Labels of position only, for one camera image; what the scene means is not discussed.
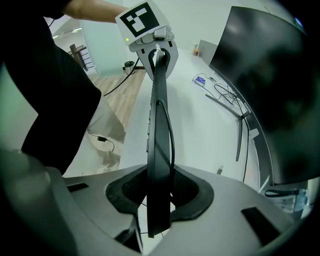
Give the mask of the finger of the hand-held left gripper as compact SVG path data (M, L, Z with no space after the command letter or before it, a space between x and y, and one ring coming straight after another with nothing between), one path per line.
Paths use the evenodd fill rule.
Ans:
M155 55L155 48L154 47L146 47L139 49L137 55L144 66L149 78L153 81L154 74L155 74L155 64L153 61L153 57Z
M168 78L177 63L179 52L174 40L165 41L163 45L165 55L165 76Z

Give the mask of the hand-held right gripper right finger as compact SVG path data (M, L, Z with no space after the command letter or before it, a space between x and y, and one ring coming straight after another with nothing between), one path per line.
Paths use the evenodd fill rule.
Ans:
M269 199L239 180L188 166L182 169L207 181L213 188L210 207L197 219L174 222L150 253L152 256L251 256L261 242L242 210L257 208L279 233L293 219Z

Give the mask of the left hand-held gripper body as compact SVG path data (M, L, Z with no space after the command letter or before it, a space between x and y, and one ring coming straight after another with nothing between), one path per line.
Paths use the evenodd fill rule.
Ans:
M131 52L174 39L170 23L153 1L142 1L115 18Z

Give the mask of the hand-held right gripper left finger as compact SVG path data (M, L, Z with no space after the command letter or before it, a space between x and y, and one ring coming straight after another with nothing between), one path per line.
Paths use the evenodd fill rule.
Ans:
M42 256L139 256L145 167L64 178L28 166L14 178L14 212Z

